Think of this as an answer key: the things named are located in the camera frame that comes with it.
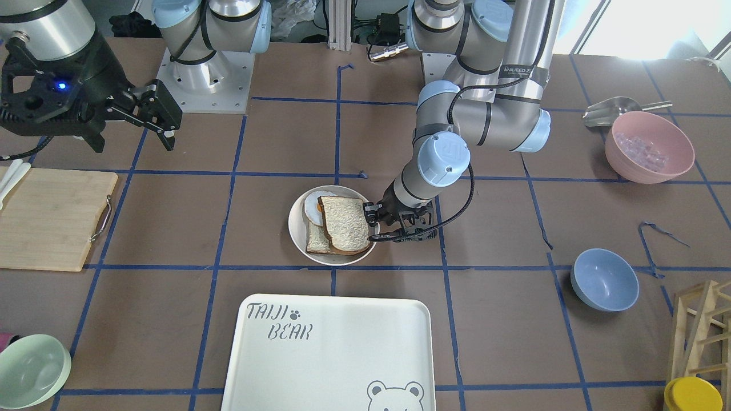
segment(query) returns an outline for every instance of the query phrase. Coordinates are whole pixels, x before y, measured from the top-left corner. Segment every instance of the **yellow round object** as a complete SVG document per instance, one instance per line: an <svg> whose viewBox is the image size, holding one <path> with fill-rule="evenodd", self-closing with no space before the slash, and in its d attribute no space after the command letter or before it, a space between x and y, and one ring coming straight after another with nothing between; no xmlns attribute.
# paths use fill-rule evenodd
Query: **yellow round object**
<svg viewBox="0 0 731 411"><path fill-rule="evenodd" d="M698 377L676 378L665 388L665 403L672 411L721 411L716 387Z"/></svg>

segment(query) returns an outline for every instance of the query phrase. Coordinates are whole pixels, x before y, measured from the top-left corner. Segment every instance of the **blue bowl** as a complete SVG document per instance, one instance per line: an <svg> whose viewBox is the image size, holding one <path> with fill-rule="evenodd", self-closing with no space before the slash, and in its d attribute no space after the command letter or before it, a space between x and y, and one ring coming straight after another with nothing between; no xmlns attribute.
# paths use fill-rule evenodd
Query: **blue bowl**
<svg viewBox="0 0 731 411"><path fill-rule="evenodd" d="M624 258L606 249L588 249L579 254L571 267L571 285L581 301L606 312L624 311L640 295L635 270Z"/></svg>

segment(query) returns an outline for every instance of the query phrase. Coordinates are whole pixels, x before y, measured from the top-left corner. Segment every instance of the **ice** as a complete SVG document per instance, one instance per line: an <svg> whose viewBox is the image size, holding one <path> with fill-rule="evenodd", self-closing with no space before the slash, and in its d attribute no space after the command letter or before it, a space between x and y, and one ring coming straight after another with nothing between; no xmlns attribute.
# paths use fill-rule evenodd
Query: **ice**
<svg viewBox="0 0 731 411"><path fill-rule="evenodd" d="M667 163L667 156L657 151L652 142L647 143L638 136L627 136L624 133L617 133L615 140L619 149L633 162L650 171L660 172Z"/></svg>

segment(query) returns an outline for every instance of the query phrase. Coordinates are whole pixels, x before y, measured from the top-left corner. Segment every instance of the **bread slice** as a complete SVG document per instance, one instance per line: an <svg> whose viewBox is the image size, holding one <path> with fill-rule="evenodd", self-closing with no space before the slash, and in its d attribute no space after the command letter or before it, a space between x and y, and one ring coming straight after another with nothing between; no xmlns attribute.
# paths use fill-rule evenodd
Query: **bread slice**
<svg viewBox="0 0 731 411"><path fill-rule="evenodd" d="M307 221L307 252L311 254L336 254L325 235L325 228Z"/></svg>
<svg viewBox="0 0 731 411"><path fill-rule="evenodd" d="M335 253L354 255L371 246L368 240L370 230L360 198L321 196L317 201L322 208L325 235Z"/></svg>

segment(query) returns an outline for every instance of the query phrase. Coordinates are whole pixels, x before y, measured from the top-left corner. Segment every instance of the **brown table surface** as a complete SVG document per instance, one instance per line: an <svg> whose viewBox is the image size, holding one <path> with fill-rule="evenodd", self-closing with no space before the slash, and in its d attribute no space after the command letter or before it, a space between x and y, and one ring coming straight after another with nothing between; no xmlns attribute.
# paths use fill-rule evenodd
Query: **brown table surface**
<svg viewBox="0 0 731 411"><path fill-rule="evenodd" d="M155 76L161 40L109 42L132 82ZM555 56L542 103L551 137L525 169L517 154L474 149L474 202L439 239L314 265L289 238L292 202L333 182L379 200L411 156L422 86L415 53L371 64L360 46L273 43L257 57L249 114L185 115L173 152L125 123L107 125L103 154L57 137L35 167L121 180L83 272L0 271L0 330L52 334L74 356L56 402L34 410L218 410L236 310L252 293L424 302L439 410L659 410L673 294L731 279L728 82L700 62ZM581 122L587 105L614 96L672 100L657 113L691 138L697 166L668 184L618 179L605 135ZM36 139L3 131L0 142L11 153ZM468 188L439 197L444 218ZM691 248L646 229L662 278L638 272L626 312L588 308L570 265L603 247L647 271L644 220Z"/></svg>

